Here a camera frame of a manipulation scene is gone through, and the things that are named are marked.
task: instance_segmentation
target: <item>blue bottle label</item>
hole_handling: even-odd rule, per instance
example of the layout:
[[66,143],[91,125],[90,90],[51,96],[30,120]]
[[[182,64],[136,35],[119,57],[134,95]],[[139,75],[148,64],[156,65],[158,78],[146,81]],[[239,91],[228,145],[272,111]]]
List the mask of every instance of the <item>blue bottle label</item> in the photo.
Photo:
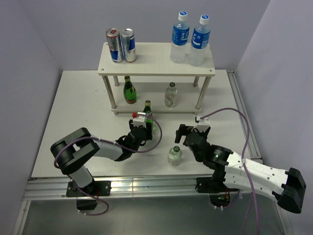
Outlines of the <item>blue bottle label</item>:
[[194,29],[194,33],[192,35],[192,40],[191,40],[191,45],[196,49],[206,48],[209,42],[210,32],[199,33]]
[[134,35],[130,39],[128,50],[132,50],[132,49],[135,49],[135,36]]
[[179,29],[177,27],[173,27],[172,34],[172,42],[177,46],[182,46],[187,43],[189,36],[189,28],[187,29]]

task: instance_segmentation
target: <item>black bracket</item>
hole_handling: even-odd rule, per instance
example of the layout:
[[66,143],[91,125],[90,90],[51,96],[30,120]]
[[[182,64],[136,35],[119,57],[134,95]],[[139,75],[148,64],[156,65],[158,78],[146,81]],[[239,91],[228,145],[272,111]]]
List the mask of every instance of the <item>black bracket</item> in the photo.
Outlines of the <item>black bracket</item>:
[[[199,177],[197,178],[196,191],[199,193],[219,193],[225,192],[228,188],[218,181],[211,180],[212,177]],[[230,188],[231,192],[236,192],[238,189]]]
[[[109,196],[111,190],[111,181],[94,181],[94,186],[98,190],[94,190],[90,193],[92,196]],[[80,191],[77,190],[76,185],[73,182],[69,182],[67,185],[67,197],[85,197]]]

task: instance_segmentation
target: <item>energy drink can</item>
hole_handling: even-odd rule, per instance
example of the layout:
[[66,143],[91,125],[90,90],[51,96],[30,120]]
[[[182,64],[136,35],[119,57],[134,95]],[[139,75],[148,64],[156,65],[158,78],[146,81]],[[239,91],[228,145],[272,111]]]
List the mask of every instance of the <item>energy drink can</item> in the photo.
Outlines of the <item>energy drink can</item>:
[[119,32],[116,28],[109,28],[106,31],[111,58],[114,62],[120,63],[124,60],[123,49]]
[[131,28],[125,28],[121,32],[124,58],[127,62],[136,60],[135,36]]

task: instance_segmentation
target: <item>robotic arm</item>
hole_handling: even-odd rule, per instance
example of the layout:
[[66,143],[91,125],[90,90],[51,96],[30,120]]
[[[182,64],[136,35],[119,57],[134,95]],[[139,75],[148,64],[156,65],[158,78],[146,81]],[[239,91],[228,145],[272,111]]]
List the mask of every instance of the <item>robotic arm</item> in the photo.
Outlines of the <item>robotic arm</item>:
[[[197,179],[197,191],[219,193],[228,188],[251,191],[241,156],[230,149],[208,143],[210,121],[201,117],[196,117],[196,126],[181,124],[175,139],[175,143],[179,143],[181,137],[186,136],[183,144],[193,152],[196,161],[214,170],[212,177]],[[306,184],[299,170],[275,169],[249,159],[245,159],[245,164],[257,194],[277,200],[277,204],[287,211],[301,213]]]
[[[146,141],[152,140],[152,125],[151,123],[146,123],[145,116],[135,115],[134,119],[129,120],[129,127],[131,131],[128,135],[121,136],[116,140],[115,142],[117,144],[137,151],[140,146],[145,145]],[[68,144],[83,137],[92,137],[90,132],[84,127],[55,142],[51,146],[50,151],[56,158]],[[133,152],[105,142],[98,141],[96,143],[92,138],[77,141],[76,146],[76,148],[70,146],[58,157],[57,163],[60,170],[64,175],[68,175],[73,179],[77,186],[84,192],[93,196],[108,196],[111,183],[109,181],[95,182],[84,164],[95,154],[98,157],[105,157],[116,162],[121,162],[131,157]],[[67,196],[83,196],[79,194],[75,186],[71,184],[68,187],[70,188],[70,192],[67,191]],[[77,200],[76,203],[79,210],[93,210],[96,205],[96,200]]]

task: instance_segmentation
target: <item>clear glass bottle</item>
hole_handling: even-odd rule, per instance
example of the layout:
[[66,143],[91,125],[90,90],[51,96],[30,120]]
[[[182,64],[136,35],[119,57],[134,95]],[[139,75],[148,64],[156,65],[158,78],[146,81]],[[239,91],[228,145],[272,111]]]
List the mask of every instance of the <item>clear glass bottle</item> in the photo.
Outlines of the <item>clear glass bottle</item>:
[[176,100],[177,100],[177,89],[175,87],[175,82],[171,82],[170,86],[166,88],[164,103],[167,107],[173,108],[176,106]]
[[189,24],[187,22],[187,12],[181,11],[178,21],[174,23],[172,33],[171,61],[181,63],[185,60],[186,43],[189,36]]
[[167,162],[169,165],[177,166],[180,164],[182,158],[182,151],[178,146],[170,149],[167,155]]
[[209,27],[209,16],[202,15],[199,25],[195,27],[192,34],[189,64],[198,67],[203,64],[206,47],[209,43],[211,29]]

